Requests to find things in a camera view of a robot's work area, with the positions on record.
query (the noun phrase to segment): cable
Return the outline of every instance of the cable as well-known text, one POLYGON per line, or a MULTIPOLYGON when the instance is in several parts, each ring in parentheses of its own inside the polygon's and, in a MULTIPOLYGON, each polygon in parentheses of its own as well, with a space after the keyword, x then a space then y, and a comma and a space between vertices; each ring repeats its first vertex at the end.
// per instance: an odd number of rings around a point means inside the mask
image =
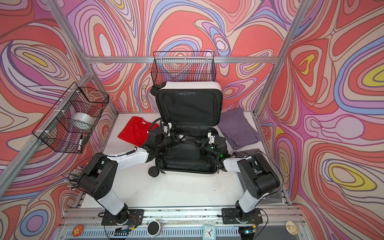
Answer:
POLYGON ((107 238, 108 238, 109 240, 111 240, 111 239, 109 238, 108 234, 107 234, 107 230, 105 230, 105 225, 104 225, 104 232, 105 232, 105 235, 107 235, 107 238))
POLYGON ((135 147, 135 149, 133 149, 133 150, 131 150, 131 151, 129 151, 129 152, 126 152, 126 153, 124 153, 124 154, 117 155, 117 156, 106 155, 106 157, 121 157, 121 156, 124 156, 124 155, 129 155, 129 154, 132 154, 132 153, 136 152, 136 149, 137 149, 137 148, 135 147))
POLYGON ((260 211, 263 211, 263 212, 265 213, 265 216, 266 216, 266 223, 265 223, 263 229, 261 229, 260 232, 259 232, 255 237, 253 237, 253 239, 257 238, 257 237, 260 235, 260 233, 262 233, 262 231, 265 229, 265 227, 266 227, 266 225, 267 225, 267 223, 268 223, 268 221, 269 221, 269 218, 268 218, 267 213, 266 213, 263 209, 260 209, 260 211))
POLYGON ((279 187, 277 190, 275 190, 274 192, 272 192, 272 193, 270 193, 270 194, 267 195, 267 196, 269 196, 269 195, 274 194, 274 193, 276 193, 276 192, 278 192, 278 191, 281 190, 281 188, 283 187, 283 184, 284 184, 284 177, 283 177, 283 175, 281 174, 280 169, 279 169, 278 166, 275 164, 275 162, 274 162, 272 159, 270 159, 265 153, 263 153, 262 151, 260 151, 260 152, 261 152, 262 154, 264 154, 264 156, 266 156, 266 157, 269 159, 269 161, 272 162, 272 163, 274 164, 274 166, 276 167, 277 171, 279 171, 280 176, 281 176, 281 184, 280 184, 280 187, 279 187))
POLYGON ((148 131, 152 130, 152 126, 153 126, 158 120, 161 120, 161 118, 158 118, 158 119, 156 119, 155 121, 153 121, 153 122, 151 123, 151 125, 149 126, 148 131))
POLYGON ((80 189, 80 188, 76 187, 75 185, 73 185, 72 181, 70 180, 70 175, 71 175, 71 173, 73 172, 73 170, 75 170, 75 168, 77 168, 82 162, 84 162, 84 161, 87 160, 87 159, 90 159, 91 157, 88 157, 88 158, 82 160, 81 162, 79 162, 74 168, 72 168, 72 170, 70 171, 70 173, 69 173, 68 176, 67 176, 68 182, 69 182, 74 188, 76 188, 76 189, 78 189, 78 190, 80 190, 80 191, 83 191, 83 189, 80 189))

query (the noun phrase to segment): clock face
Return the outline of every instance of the clock face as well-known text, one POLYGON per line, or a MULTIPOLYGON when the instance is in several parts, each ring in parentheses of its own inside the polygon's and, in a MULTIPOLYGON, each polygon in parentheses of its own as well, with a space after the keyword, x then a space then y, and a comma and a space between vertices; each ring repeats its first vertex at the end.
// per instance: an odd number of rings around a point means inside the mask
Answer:
POLYGON ((216 228, 214 226, 207 226, 205 225, 203 227, 203 239, 206 240, 215 240, 216 239, 216 228))

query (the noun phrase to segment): colorful swirl pattern wall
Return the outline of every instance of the colorful swirl pattern wall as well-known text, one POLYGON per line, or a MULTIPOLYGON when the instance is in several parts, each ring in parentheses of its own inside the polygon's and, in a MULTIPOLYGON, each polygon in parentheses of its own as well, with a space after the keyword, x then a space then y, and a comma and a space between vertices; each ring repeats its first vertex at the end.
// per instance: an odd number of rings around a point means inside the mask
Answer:
MULTIPOLYGON (((56 100, 84 74, 44 0, 0 1, 0 174, 56 100)), ((79 192, 64 182, 99 152, 113 115, 103 113, 82 154, 40 146, 0 198, 0 240, 48 239, 79 192)))
MULTIPOLYGON (((276 56, 296 1, 66 2, 62 10, 90 56, 153 56, 153 51, 204 51, 216 56, 276 56)), ((157 111, 151 64, 94 64, 118 111, 157 111)), ((253 110, 271 64, 219 64, 223 109, 253 110)))
MULTIPOLYGON (((231 63, 225 77, 217 74, 223 91, 223 109, 255 109, 259 93, 272 64, 231 63)), ((157 111, 152 87, 151 64, 98 63, 93 65, 119 112, 157 111)))
POLYGON ((315 0, 263 104, 314 239, 384 239, 384 2, 315 0))

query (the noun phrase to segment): marker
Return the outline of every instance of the marker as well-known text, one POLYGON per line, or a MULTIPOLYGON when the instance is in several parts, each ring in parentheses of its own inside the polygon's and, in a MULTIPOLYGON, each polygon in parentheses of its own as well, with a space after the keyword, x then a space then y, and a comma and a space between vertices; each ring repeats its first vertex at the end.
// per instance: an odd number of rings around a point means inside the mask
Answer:
POLYGON ((80 136, 80 140, 79 140, 79 148, 78 148, 78 152, 81 152, 81 143, 83 141, 83 135, 81 134, 80 136))

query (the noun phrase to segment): folded purple pants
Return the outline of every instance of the folded purple pants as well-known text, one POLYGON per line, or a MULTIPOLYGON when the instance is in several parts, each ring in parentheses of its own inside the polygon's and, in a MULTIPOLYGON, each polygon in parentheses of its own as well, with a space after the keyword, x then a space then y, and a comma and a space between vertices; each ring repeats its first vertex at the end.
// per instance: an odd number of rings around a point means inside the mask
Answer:
POLYGON ((233 150, 262 140, 260 134, 244 117, 243 109, 241 108, 235 108, 222 113, 218 127, 233 150))

